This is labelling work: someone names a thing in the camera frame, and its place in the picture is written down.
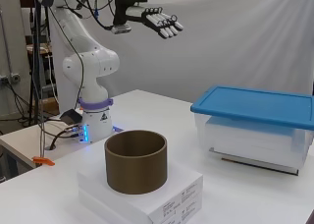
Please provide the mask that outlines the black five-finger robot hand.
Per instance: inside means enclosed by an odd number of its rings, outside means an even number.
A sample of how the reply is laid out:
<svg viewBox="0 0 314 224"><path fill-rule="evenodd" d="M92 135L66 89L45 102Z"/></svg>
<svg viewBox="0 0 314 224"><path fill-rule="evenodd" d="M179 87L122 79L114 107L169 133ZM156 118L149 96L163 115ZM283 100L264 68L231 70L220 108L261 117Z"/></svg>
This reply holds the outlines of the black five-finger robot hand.
<svg viewBox="0 0 314 224"><path fill-rule="evenodd" d="M141 23L154 30L164 39L172 38L183 31L176 15L167 15L162 7L142 7L140 3L148 0L115 0L115 15L112 33L121 34L131 31L129 22Z"/></svg>

